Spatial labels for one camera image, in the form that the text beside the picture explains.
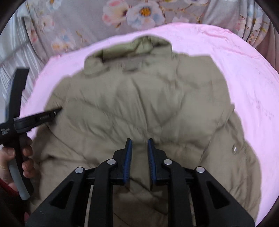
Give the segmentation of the person's left hand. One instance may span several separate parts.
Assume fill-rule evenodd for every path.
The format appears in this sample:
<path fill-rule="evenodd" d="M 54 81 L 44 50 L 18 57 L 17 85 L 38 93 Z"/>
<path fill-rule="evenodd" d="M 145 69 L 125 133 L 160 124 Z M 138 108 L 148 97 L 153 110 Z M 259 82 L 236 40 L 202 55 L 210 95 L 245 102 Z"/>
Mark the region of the person's left hand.
<path fill-rule="evenodd" d="M 23 175 L 26 178 L 33 178 L 35 176 L 34 161 L 30 158 L 33 155 L 33 149 L 31 147 L 32 140 L 27 136 L 23 136 L 20 138 L 20 144 L 23 148 L 22 154 L 26 157 L 25 161 L 22 163 Z M 16 153 L 13 148 L 1 148 L 1 180 L 12 190 L 18 192 L 11 177 L 8 165 L 8 163 L 13 160 L 15 156 Z"/>

